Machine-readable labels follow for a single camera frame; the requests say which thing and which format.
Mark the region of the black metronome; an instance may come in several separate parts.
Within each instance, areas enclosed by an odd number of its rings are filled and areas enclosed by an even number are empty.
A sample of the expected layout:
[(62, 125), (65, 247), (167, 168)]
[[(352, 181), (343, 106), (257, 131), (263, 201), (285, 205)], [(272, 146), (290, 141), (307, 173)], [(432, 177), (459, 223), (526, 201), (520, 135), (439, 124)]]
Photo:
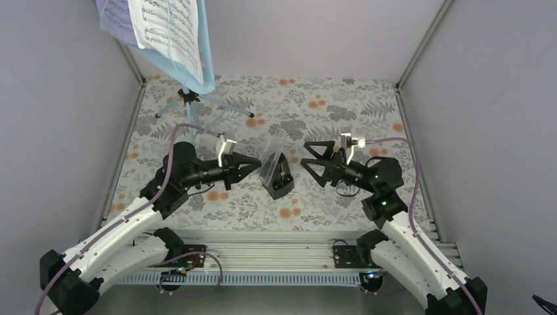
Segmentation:
[(295, 187), (294, 178), (286, 156), (281, 153), (275, 166), (271, 181), (263, 186), (273, 200), (278, 200), (289, 194)]

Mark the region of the clear metronome cover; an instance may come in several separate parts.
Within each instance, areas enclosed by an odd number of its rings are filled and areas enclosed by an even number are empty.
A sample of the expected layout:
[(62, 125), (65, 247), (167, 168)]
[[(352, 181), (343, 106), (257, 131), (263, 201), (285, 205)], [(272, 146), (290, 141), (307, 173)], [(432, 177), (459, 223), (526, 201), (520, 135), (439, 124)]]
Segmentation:
[(272, 133), (263, 153), (260, 155), (261, 167), (259, 168), (258, 176), (263, 186), (270, 185), (287, 138), (286, 131), (278, 127)]

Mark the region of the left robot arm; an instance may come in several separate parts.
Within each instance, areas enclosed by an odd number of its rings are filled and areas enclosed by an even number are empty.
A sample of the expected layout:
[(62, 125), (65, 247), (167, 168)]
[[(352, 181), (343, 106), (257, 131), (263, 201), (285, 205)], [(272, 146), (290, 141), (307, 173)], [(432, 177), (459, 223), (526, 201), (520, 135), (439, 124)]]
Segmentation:
[(161, 224), (189, 199), (189, 190), (222, 182), (230, 190), (260, 167), (255, 157), (221, 145), (217, 158), (199, 159), (189, 142), (169, 148), (163, 165), (116, 218), (88, 238), (39, 260), (42, 295), (35, 313), (49, 299), (61, 314), (85, 314), (112, 286), (148, 266), (173, 266), (183, 256), (183, 241)]

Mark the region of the light blue music stand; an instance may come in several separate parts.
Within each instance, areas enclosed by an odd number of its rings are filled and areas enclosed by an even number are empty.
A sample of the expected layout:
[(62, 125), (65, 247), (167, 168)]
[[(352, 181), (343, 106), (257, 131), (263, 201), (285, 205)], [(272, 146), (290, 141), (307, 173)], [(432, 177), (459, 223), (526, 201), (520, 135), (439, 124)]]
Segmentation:
[(157, 51), (138, 48), (127, 2), (128, 1), (97, 1), (96, 6), (99, 14), (100, 28), (117, 39), (120, 43), (123, 43), (132, 52), (143, 57), (178, 81), (182, 88), (182, 97), (190, 123), (198, 124), (198, 117), (192, 104), (200, 100), (207, 100), (224, 107), (226, 110), (253, 117), (253, 113), (251, 112), (209, 96), (209, 94), (215, 90), (215, 79), (204, 1), (196, 1), (198, 5), (199, 21), (198, 44), (200, 47), (204, 84), (198, 83), (193, 75), (188, 73), (184, 66), (180, 64), (172, 66), (171, 62)]

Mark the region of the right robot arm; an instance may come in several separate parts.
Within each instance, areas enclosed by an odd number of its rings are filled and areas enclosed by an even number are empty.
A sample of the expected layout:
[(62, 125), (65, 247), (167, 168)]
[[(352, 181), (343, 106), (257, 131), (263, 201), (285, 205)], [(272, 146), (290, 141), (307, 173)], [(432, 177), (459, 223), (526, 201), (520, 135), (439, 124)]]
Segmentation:
[(397, 189), (404, 184), (399, 161), (379, 156), (366, 164), (353, 161), (353, 148), (363, 143), (349, 138), (335, 150), (333, 141), (305, 142), (312, 158), (300, 161), (320, 186), (343, 182), (371, 194), (361, 203), (376, 229), (357, 239), (357, 262), (391, 274), (426, 314), (485, 314), (484, 281), (451, 262), (415, 222), (412, 206), (399, 197)]

